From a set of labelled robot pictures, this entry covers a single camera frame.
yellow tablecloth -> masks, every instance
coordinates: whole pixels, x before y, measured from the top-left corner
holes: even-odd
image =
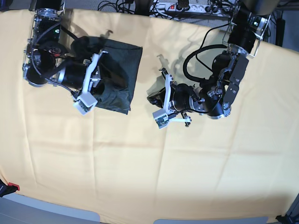
[[[20,194],[99,213],[112,224],[160,218],[224,219],[284,214],[299,193],[299,54],[262,43],[250,60],[229,117],[191,114],[185,128],[159,130],[148,92],[182,64],[208,28],[137,15],[67,11],[77,36],[143,47],[129,115],[95,109],[81,116],[70,94],[22,78],[33,13],[0,13],[0,179]],[[212,32],[206,44],[221,43]],[[211,64],[220,51],[202,55]],[[209,75],[195,61],[190,72]]]

gray floor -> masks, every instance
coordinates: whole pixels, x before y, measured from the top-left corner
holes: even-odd
[[[81,8],[81,9],[90,9],[97,10],[98,4],[102,0],[66,0],[67,8]],[[160,0],[161,2],[176,2],[176,0]],[[207,4],[207,0],[189,0],[190,3],[193,4]],[[31,0],[14,0],[11,9],[27,9],[29,8]],[[105,7],[103,9],[105,12],[113,12],[114,9],[112,7]],[[292,49],[299,52],[299,11],[285,11],[284,17],[286,20],[285,26],[285,38],[283,47]],[[184,22],[194,23],[198,25],[208,26],[208,27],[216,27],[227,23],[226,20],[219,19],[186,19]],[[275,43],[275,26],[271,24],[271,38],[269,39],[270,43]]]

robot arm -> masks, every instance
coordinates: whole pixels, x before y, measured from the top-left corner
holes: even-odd
[[[178,114],[183,116],[180,121],[184,121],[186,126],[189,126],[191,119],[186,112],[206,114],[211,119],[220,119],[230,115],[231,105],[237,96],[240,82],[245,75],[249,62],[247,56],[254,57],[256,55],[270,20],[269,14],[279,2],[274,0],[269,4],[262,4],[264,1],[245,0],[239,3],[229,24],[232,32],[228,41],[224,41],[228,30],[223,37],[223,44],[225,45],[203,47],[186,58],[183,65],[184,75],[186,78],[198,82],[199,87],[187,86],[186,84],[177,85],[173,81],[169,84],[165,79],[165,88],[148,96],[148,100],[152,104],[162,108],[153,113],[159,128],[166,127],[170,121],[177,121],[175,117]],[[258,15],[258,13],[264,12],[267,15]],[[256,39],[258,44],[254,55],[251,55]],[[190,59],[202,51],[215,48],[225,50],[214,59],[210,78],[206,80],[191,76],[187,71]]]

red object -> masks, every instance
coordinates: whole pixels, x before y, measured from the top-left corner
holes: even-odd
[[[9,185],[9,186],[15,186],[15,187],[18,188],[18,191],[20,191],[20,186],[19,186],[19,185],[16,185],[16,184],[14,184],[14,183],[8,183],[8,185]]]

power strip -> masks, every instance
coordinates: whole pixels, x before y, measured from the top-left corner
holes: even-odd
[[[165,14],[179,14],[181,16],[182,15],[204,14],[207,16],[230,18],[230,16],[228,14],[223,12],[223,10],[218,10],[215,12],[207,11],[206,9],[209,9],[210,7],[211,7],[210,5],[189,4],[189,7],[185,8],[185,10],[183,11],[182,8],[179,8],[177,6],[177,3],[158,2],[156,4],[155,8],[163,11]]]

